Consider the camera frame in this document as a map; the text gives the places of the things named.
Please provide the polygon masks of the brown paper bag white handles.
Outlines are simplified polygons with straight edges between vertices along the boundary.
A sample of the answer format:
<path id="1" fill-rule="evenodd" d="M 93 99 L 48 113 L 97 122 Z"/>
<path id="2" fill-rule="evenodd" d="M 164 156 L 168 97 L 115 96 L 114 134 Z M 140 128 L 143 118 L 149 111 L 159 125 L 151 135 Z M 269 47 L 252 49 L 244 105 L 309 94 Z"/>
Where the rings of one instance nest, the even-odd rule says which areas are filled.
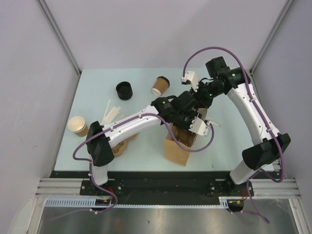
<path id="1" fill-rule="evenodd" d="M 173 128 L 175 126 L 171 123 L 169 124 L 169 127 L 170 132 L 164 139 L 164 156 L 172 163 L 186 166 L 190 153 L 195 153 L 195 149 L 192 149 L 192 147 L 187 147 L 184 144 L 178 142 L 173 133 Z"/>

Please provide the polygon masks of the brown paper coffee cup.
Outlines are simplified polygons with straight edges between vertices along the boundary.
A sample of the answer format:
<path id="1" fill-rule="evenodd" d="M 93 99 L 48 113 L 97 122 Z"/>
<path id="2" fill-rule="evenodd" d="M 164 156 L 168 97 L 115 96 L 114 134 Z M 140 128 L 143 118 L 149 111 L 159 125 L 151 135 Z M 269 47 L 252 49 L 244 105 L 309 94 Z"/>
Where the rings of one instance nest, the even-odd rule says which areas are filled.
<path id="1" fill-rule="evenodd" d="M 161 96 L 166 90 L 168 89 L 168 86 L 165 81 L 162 79 L 157 79 L 153 88 L 152 88 L 152 93 L 159 97 Z"/>

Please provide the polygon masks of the single brown pulp cup carrier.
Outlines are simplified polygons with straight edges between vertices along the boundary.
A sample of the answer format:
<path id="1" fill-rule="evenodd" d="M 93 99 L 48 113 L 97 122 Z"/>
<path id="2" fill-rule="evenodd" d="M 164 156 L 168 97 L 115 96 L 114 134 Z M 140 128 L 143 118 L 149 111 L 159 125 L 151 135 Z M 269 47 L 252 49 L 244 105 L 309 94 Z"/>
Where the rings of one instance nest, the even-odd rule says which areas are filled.
<path id="1" fill-rule="evenodd" d="M 179 128 L 173 128 L 173 133 L 175 138 L 180 142 L 181 144 L 184 144 L 187 147 L 192 147 L 194 144 L 194 141 L 196 139 L 195 133 L 189 133 L 183 129 Z"/>

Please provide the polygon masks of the black plastic cup lid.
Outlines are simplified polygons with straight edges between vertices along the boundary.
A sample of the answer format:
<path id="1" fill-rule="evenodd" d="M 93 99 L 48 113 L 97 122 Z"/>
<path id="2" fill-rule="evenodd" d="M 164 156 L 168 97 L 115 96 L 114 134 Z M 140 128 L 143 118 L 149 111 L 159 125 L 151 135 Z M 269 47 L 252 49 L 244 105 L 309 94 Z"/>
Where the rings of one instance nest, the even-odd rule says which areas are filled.
<path id="1" fill-rule="evenodd" d="M 170 86 L 170 81 L 169 81 L 166 77 L 164 77 L 164 76 L 159 76 L 157 79 L 162 79 L 163 81 L 166 82 L 166 84 L 167 84 L 168 87 Z"/>

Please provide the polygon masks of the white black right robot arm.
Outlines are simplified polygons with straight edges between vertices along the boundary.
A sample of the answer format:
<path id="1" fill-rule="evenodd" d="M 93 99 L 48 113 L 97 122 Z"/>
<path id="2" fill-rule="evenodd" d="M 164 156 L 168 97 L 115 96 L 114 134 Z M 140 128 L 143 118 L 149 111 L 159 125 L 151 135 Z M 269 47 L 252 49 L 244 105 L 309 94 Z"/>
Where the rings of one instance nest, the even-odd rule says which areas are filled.
<path id="1" fill-rule="evenodd" d="M 291 139 L 271 123 L 241 66 L 231 69 L 223 57 L 217 57 L 207 62 L 206 68 L 210 82 L 204 83 L 194 71 L 187 70 L 183 71 L 181 82 L 191 85 L 198 103 L 206 108 L 217 96 L 226 95 L 241 114 L 253 143 L 253 147 L 242 151 L 242 161 L 230 172 L 230 180 L 225 183 L 225 191 L 237 195 L 242 191 L 242 184 L 263 172 L 264 166 L 282 160 Z"/>

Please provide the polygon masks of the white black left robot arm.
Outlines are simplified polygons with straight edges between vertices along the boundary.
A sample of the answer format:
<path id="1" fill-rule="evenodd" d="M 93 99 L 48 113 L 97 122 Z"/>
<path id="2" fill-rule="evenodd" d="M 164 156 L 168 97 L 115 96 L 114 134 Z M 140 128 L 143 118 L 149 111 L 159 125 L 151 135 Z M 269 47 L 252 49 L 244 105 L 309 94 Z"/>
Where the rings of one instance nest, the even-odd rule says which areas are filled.
<path id="1" fill-rule="evenodd" d="M 114 160 L 113 148 L 144 129 L 171 123 L 189 130 L 197 116 L 198 101 L 189 91 L 179 96 L 158 97 L 143 110 L 106 127 L 94 122 L 87 135 L 87 152 L 91 157 L 91 190 L 97 195 L 108 189 L 108 164 Z"/>

